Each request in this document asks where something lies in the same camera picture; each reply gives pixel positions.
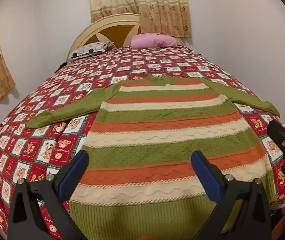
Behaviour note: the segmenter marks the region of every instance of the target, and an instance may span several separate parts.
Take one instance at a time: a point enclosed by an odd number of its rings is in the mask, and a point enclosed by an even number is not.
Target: red checkered bedspread
[[[80,149],[96,113],[37,130],[25,129],[26,121],[45,109],[56,110],[80,100],[93,89],[104,88],[120,80],[163,73],[176,77],[204,77],[254,95],[231,74],[183,46],[142,50],[122,47],[65,66],[27,96],[0,124],[1,229],[6,233],[9,205],[17,180],[21,177],[28,181],[41,180],[49,172],[57,173]],[[275,178],[276,203],[283,203],[285,176],[280,169],[282,153],[267,135],[267,124],[276,117],[259,109],[236,106],[269,154]],[[49,230],[59,237],[45,207],[39,204]]]

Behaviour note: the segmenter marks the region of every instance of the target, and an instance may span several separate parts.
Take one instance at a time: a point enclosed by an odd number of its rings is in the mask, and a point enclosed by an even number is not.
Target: cream headboard
[[[131,38],[140,34],[139,15],[133,13],[115,14],[102,18],[85,29],[72,44],[68,56],[77,48],[89,43],[112,41],[119,48],[129,46]],[[176,38],[178,45],[183,45],[181,39]]]

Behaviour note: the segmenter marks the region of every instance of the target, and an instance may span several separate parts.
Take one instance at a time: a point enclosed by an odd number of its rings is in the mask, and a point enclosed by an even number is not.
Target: sweater collar
[[[173,85],[175,83],[175,78],[166,76],[165,74],[162,74],[160,77],[155,77],[152,74],[149,74],[146,79],[150,84],[154,86],[164,86],[167,84]]]

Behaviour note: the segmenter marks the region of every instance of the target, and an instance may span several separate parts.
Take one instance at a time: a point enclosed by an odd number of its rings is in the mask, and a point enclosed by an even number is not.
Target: pink pillow
[[[138,34],[131,39],[131,47],[133,49],[152,49],[176,46],[177,40],[174,37],[159,33]]]

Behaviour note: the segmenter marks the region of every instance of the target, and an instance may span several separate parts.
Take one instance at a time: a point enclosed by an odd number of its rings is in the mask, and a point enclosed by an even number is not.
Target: green sleeve
[[[39,115],[31,118],[25,125],[26,128],[40,128],[52,123],[70,120],[89,113],[97,112],[103,101],[113,97],[120,88],[120,82],[108,88],[95,89],[83,99],[70,105],[64,106],[56,111],[43,111]]]
[[[269,101],[261,101],[259,98],[253,95],[247,94],[241,90],[238,90],[237,88],[233,88],[233,87],[225,86],[220,83],[212,82],[205,78],[202,78],[201,80],[207,87],[211,88],[212,90],[216,91],[219,94],[225,95],[233,103],[242,104],[245,106],[252,106],[252,107],[264,110],[266,112],[275,114],[277,116],[280,116],[280,113],[278,112],[278,110]]]

